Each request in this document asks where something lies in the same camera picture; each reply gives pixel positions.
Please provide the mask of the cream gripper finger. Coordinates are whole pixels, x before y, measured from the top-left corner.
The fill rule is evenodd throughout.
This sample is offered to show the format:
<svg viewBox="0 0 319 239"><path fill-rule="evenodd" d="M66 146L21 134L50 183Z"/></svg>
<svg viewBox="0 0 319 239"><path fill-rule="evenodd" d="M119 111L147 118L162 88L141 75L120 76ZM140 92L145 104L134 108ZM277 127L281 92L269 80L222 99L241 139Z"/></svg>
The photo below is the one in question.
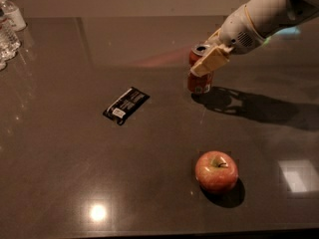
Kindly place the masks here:
<svg viewBox="0 0 319 239"><path fill-rule="evenodd" d="M224 45L199 45L195 49L199 59L190 68L190 71L197 77L210 74L228 63L231 51L231 48Z"/></svg>
<svg viewBox="0 0 319 239"><path fill-rule="evenodd" d="M207 43L210 44L210 45L219 45L219 44L220 44L219 33L220 33L220 30L217 29L217 30L207 39Z"/></svg>

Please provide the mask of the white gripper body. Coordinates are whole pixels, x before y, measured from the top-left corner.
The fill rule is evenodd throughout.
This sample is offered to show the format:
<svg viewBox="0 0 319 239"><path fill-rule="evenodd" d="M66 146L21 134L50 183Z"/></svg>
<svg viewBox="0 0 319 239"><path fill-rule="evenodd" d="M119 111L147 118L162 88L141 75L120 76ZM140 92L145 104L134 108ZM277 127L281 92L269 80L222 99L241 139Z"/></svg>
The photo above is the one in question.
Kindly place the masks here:
<svg viewBox="0 0 319 239"><path fill-rule="evenodd" d="M218 37L236 55L250 53L265 41L255 29L246 5L242 5L225 19Z"/></svg>

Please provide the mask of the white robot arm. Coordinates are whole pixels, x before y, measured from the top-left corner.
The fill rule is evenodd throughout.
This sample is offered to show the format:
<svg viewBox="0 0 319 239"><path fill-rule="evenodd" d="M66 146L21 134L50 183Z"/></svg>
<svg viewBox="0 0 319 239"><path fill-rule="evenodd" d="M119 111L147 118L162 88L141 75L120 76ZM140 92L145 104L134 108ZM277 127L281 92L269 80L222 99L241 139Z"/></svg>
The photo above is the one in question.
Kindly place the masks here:
<svg viewBox="0 0 319 239"><path fill-rule="evenodd" d="M204 43L207 50L190 71L202 77L222 67L231 55L261 46L278 31L316 18L319 0L250 0L231 13Z"/></svg>

